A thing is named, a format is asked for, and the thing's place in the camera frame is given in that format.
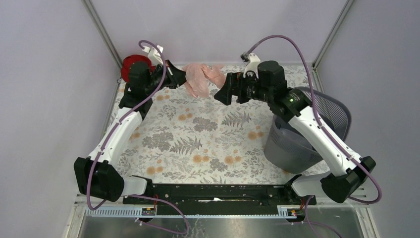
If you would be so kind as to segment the pink plastic trash bag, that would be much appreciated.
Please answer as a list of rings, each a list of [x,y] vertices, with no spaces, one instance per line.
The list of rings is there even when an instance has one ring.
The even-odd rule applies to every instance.
[[[207,98],[210,95],[208,81],[221,89],[226,81],[221,72],[223,65],[208,66],[204,63],[190,63],[182,67],[186,73],[184,84],[189,94],[194,98]]]

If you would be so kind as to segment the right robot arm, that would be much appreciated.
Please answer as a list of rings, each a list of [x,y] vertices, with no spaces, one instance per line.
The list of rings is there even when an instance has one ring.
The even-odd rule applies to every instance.
[[[361,157],[340,139],[315,110],[315,104],[297,88],[288,87],[284,68],[275,61],[252,64],[253,69],[228,73],[214,98],[224,105],[237,97],[240,104],[250,100],[267,103],[270,110],[297,130],[327,163],[328,173],[296,176],[284,190],[284,198],[297,204],[308,195],[326,195],[337,203],[355,200],[352,194],[366,179],[374,180],[376,166],[371,156]]]

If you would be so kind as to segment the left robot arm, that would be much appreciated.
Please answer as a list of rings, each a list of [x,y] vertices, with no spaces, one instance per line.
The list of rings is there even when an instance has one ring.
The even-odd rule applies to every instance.
[[[143,177],[123,177],[115,169],[134,130],[149,112],[153,95],[163,89],[176,89],[186,83],[186,73],[169,60],[165,66],[150,67],[144,61],[128,66],[128,81],[115,119],[96,148],[86,158],[77,158],[74,171],[81,194],[115,202],[134,194],[143,204],[152,201],[154,191]]]

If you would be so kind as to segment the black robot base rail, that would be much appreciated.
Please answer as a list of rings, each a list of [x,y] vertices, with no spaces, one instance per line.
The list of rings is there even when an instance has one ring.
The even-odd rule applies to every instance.
[[[244,184],[170,184],[159,183],[148,186],[145,196],[159,198],[175,205],[179,210],[186,207],[246,206],[291,206],[301,209],[315,198],[298,196],[289,185],[244,185]]]

